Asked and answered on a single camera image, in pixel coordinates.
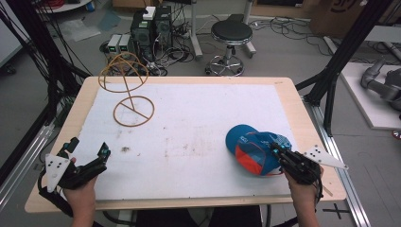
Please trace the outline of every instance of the cap brim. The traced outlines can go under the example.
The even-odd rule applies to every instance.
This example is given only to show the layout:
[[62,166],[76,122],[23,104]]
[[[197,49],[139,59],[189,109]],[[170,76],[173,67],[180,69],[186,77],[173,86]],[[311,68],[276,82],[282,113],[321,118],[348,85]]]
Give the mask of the cap brim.
[[258,132],[258,131],[249,125],[237,125],[227,132],[226,146],[227,149],[233,153],[233,155],[235,155],[235,147],[236,144],[238,143],[239,137],[249,132]]

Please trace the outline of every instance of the copper wire sculpture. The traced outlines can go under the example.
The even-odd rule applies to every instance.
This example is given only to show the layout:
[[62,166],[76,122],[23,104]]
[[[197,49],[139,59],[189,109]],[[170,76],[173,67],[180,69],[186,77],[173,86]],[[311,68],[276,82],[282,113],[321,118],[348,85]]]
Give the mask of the copper wire sculpture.
[[[144,69],[146,71],[146,75],[141,76],[139,74],[137,68]],[[124,53],[124,54],[119,54],[119,55],[115,56],[115,58],[113,60],[111,60],[110,63],[100,72],[100,76],[98,77],[98,83],[99,83],[100,87],[102,87],[104,90],[111,92],[111,93],[127,93],[128,94],[128,97],[126,97],[123,100],[121,100],[120,102],[118,102],[117,105],[114,107],[113,117],[114,117],[114,120],[118,124],[125,126],[125,127],[137,127],[137,126],[147,123],[153,117],[153,114],[154,114],[153,102],[145,96],[132,96],[131,95],[131,92],[133,90],[136,90],[145,84],[145,82],[148,80],[148,75],[149,75],[149,72],[148,72],[147,67],[145,65],[143,65],[135,55],[133,55],[131,53]],[[108,82],[107,82],[106,77],[110,77],[110,76],[122,77],[122,79],[124,80],[124,83],[125,83],[126,90],[115,91],[115,90],[111,90],[111,89],[107,88]],[[134,88],[130,88],[129,84],[127,83],[126,76],[138,77],[139,81],[140,81],[139,85],[137,85]],[[143,113],[137,111],[135,108],[135,101],[140,101],[141,103],[143,103],[145,101],[145,103],[147,103],[151,106],[151,113],[143,114]],[[130,110],[131,112],[134,113],[134,116],[140,116],[142,118],[142,120],[138,119],[138,121],[134,121],[132,123],[124,123],[121,119],[118,119],[118,117],[117,117],[116,111],[117,111],[118,107],[127,108],[128,110]]]

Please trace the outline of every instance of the hand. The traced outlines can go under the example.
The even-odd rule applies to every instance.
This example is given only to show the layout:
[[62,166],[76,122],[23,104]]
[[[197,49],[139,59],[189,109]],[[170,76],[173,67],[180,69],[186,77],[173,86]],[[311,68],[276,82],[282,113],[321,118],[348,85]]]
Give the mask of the hand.
[[72,226],[92,226],[96,207],[96,179],[97,176],[87,184],[74,190],[63,189],[65,198],[67,198],[73,209],[74,220]]
[[298,216],[299,226],[319,226],[315,215],[315,200],[317,188],[315,185],[297,183],[286,171],[284,174],[288,180],[289,190]]

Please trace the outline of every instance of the blue baseball cap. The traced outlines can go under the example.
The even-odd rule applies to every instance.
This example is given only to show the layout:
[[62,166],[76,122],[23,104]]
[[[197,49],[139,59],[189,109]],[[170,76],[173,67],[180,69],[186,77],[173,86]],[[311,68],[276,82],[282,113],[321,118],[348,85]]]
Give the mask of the blue baseball cap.
[[291,143],[280,134],[269,131],[259,132],[249,125],[237,125],[226,136],[226,146],[236,160],[248,171],[259,176],[266,176],[280,166],[271,153],[271,144],[291,149]]

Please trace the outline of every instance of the black stool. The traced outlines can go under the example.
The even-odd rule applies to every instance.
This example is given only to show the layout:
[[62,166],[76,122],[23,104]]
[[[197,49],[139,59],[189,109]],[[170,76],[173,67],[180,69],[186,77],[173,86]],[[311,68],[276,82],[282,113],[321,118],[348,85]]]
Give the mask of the black stool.
[[242,60],[235,56],[235,45],[246,44],[252,39],[252,29],[242,22],[225,20],[212,26],[212,37],[227,44],[225,56],[215,56],[205,68],[209,75],[211,72],[218,76],[240,76],[244,72]]

